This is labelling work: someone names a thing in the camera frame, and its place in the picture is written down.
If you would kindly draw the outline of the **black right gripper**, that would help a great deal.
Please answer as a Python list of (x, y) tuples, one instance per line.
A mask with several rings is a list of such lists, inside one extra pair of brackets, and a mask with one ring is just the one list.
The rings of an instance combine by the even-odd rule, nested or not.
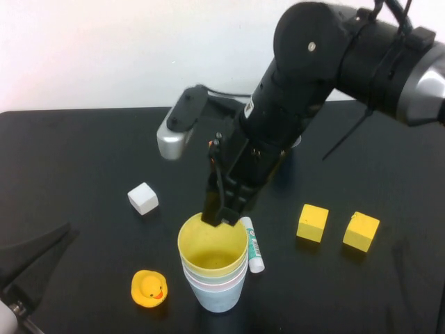
[(252, 210), (288, 153), (288, 148), (250, 140), (241, 130), (219, 134), (209, 143), (211, 174), (202, 221), (213, 227), (236, 224)]

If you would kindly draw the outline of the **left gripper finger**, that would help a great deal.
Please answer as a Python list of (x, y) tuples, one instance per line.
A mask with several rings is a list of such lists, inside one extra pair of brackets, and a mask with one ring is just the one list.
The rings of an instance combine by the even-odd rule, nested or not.
[(79, 232), (72, 230), (54, 248), (48, 250), (11, 283), (1, 282), (1, 300), (5, 303), (40, 303), (49, 280), (70, 244)]
[(11, 283), (37, 259), (68, 236), (71, 225), (66, 223), (34, 239), (1, 248), (1, 282)]

